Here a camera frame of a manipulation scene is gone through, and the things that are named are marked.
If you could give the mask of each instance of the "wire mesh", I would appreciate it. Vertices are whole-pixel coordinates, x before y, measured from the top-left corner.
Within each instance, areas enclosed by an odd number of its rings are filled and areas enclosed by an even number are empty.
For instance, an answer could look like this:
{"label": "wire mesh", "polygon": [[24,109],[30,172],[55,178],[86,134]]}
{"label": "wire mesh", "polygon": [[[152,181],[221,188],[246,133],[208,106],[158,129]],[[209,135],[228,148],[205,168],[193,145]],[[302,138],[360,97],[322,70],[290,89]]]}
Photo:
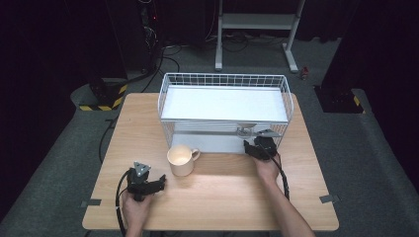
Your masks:
{"label": "wire mesh", "polygon": [[165,131],[167,143],[173,145],[175,135],[217,135],[236,136],[237,123],[231,120],[163,120],[162,114],[166,106],[167,94],[176,86],[191,88],[222,88],[230,87],[237,89],[252,90],[254,88],[275,88],[281,92],[282,101],[287,114],[287,120],[277,123],[257,122],[257,129],[269,128],[279,134],[274,141],[279,146],[288,124],[293,116],[293,99],[287,78],[283,75],[260,75],[260,74],[210,74],[210,73],[166,73],[158,100],[158,113]]}

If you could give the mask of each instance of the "gray floor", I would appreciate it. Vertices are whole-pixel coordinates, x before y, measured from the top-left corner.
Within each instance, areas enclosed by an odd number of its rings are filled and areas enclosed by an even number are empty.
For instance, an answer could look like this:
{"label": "gray floor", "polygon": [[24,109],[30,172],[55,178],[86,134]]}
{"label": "gray floor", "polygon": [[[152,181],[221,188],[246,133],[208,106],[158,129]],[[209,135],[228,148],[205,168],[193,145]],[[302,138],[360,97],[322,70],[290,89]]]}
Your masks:
{"label": "gray floor", "polygon": [[[308,66],[309,78],[291,74],[278,43],[251,43],[238,52],[224,51],[223,73],[286,75],[296,94],[329,192],[340,197],[334,204],[340,227],[317,236],[419,236],[419,197],[396,161],[377,124],[368,98],[354,90],[364,114],[326,114],[315,96],[313,85],[324,77],[339,41],[320,43],[295,41],[293,55],[298,66]],[[242,45],[226,43],[229,49]],[[184,46],[167,48],[167,56],[177,60],[181,72],[214,73],[214,49]],[[161,70],[173,72],[176,64],[163,61]],[[129,84],[126,93],[140,92],[148,79]],[[157,75],[146,92],[158,92]],[[89,93],[76,90],[75,105]],[[31,181],[0,225],[0,236],[84,236],[85,208],[101,168],[98,147],[119,110],[77,111],[56,140]],[[106,153],[112,131],[105,137]],[[176,232],[174,236],[231,236],[222,232]],[[90,236],[121,236],[118,231],[92,231]]]}

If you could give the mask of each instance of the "wrist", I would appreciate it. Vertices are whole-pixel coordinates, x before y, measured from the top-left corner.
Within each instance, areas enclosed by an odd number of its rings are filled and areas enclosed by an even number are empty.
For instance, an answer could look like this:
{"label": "wrist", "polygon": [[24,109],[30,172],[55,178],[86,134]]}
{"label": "wrist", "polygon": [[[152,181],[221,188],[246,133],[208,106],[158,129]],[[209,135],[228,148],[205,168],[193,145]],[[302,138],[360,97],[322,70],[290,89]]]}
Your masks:
{"label": "wrist", "polygon": [[141,237],[142,236],[142,228],[140,226],[132,226],[128,227],[126,231],[126,237]]}

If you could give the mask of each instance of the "white metal shelf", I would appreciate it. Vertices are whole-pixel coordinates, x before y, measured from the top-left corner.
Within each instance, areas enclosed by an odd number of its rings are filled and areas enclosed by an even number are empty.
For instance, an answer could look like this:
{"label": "white metal shelf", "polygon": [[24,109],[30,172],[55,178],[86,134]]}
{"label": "white metal shelf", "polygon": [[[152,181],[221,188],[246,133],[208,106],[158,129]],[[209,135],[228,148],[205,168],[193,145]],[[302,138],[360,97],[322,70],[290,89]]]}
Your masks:
{"label": "white metal shelf", "polygon": [[295,14],[224,14],[222,12],[222,0],[219,0],[215,70],[222,70],[222,29],[260,29],[290,31],[288,42],[283,43],[283,49],[290,71],[298,72],[291,47],[304,3],[305,0],[299,0]]}
{"label": "white metal shelf", "polygon": [[223,29],[290,30],[293,15],[223,14]]}

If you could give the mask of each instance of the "cord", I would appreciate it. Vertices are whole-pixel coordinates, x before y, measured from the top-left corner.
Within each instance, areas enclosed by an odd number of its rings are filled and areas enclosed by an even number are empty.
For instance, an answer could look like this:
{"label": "cord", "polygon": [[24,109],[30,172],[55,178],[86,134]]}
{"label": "cord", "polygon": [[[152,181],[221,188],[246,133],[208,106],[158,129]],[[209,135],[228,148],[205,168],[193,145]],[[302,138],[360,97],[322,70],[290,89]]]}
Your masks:
{"label": "cord", "polygon": [[120,192],[120,189],[124,181],[124,178],[128,175],[128,173],[129,173],[129,170],[127,170],[121,177],[120,182],[118,183],[118,187],[117,187],[117,194],[115,196],[115,208],[117,211],[117,219],[118,219],[118,224],[120,225],[120,230],[123,236],[126,236],[126,228],[124,227],[123,216],[121,215],[120,196],[123,192]]}
{"label": "cord", "polygon": [[88,231],[86,232],[86,234],[84,234],[84,237],[89,237],[90,233],[92,233],[92,231],[91,231],[91,230],[88,230]]}
{"label": "cord", "polygon": [[275,165],[277,165],[278,169],[280,170],[281,177],[283,178],[284,195],[286,196],[287,199],[290,199],[290,187],[288,185],[288,180],[287,180],[286,173],[283,170],[283,164],[281,162],[280,153],[278,153],[278,151],[277,151],[276,154],[275,154],[275,155],[278,155],[280,157],[280,163],[278,163],[274,158],[275,156],[272,156],[271,154],[269,154],[268,151],[266,151],[265,148],[262,145],[260,145],[260,146],[262,147],[262,150],[265,152],[265,154],[267,154],[269,156],[269,158],[271,158],[271,160],[274,161]]}
{"label": "cord", "polygon": [[103,163],[104,163],[104,160],[103,160],[103,158],[102,158],[102,144],[103,144],[103,142],[104,142],[105,136],[106,136],[106,134],[108,133],[108,131],[109,131],[110,129],[114,129],[114,128],[115,128],[113,125],[114,125],[115,121],[118,119],[118,117],[119,117],[119,116],[117,116],[117,117],[116,117],[116,118],[114,118],[114,119],[106,119],[106,121],[108,121],[108,122],[109,122],[109,125],[108,125],[108,127],[106,128],[106,130],[105,130],[104,134],[102,135],[101,141],[100,141],[100,143],[99,143],[99,153],[98,153],[98,154],[99,154],[99,161],[101,162],[101,164],[103,164]]}
{"label": "cord", "polygon": [[209,33],[206,36],[206,40],[209,38],[210,34],[212,33],[213,23],[215,22],[215,14],[216,14],[216,4],[215,4],[215,0],[213,0],[212,22],[210,23]]}

